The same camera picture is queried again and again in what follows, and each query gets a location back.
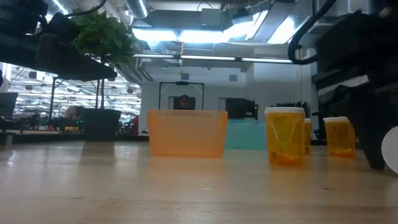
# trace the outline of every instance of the table surface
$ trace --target table surface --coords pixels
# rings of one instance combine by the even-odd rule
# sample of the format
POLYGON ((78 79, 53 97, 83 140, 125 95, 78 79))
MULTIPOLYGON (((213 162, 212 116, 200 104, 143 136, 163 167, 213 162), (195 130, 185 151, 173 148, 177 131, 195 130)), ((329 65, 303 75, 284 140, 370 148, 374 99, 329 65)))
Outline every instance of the table surface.
POLYGON ((265 151, 151 157, 147 142, 0 150, 1 223, 397 223, 398 175, 316 147, 301 168, 265 151))

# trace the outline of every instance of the green leaves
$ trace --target green leaves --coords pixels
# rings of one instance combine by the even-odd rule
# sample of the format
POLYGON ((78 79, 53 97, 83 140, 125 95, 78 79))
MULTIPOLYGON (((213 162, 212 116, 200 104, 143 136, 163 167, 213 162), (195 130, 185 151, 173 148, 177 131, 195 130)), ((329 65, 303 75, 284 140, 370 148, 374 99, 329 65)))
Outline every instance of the green leaves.
POLYGON ((119 65, 131 63, 134 43, 137 41, 131 29, 114 17, 106 17, 106 12, 93 12, 72 20, 81 29, 74 41, 76 48, 85 55, 101 58, 105 63, 119 65))

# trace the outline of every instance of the orange plastic bin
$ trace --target orange plastic bin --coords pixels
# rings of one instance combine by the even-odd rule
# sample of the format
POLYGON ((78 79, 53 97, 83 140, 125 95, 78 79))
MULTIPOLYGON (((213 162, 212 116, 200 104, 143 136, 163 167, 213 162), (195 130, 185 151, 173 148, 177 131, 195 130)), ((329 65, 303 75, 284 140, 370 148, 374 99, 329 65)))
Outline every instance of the orange plastic bin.
POLYGON ((149 110, 150 151, 154 156, 221 157, 227 112, 149 110))

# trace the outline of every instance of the black plant pot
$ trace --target black plant pot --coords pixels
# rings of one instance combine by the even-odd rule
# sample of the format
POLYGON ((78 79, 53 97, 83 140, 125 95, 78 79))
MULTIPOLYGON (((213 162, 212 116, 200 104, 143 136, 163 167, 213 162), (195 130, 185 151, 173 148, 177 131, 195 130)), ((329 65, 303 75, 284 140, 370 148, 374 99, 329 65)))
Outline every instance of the black plant pot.
POLYGON ((113 141, 119 127, 121 111, 84 109, 83 125, 86 141, 113 141))

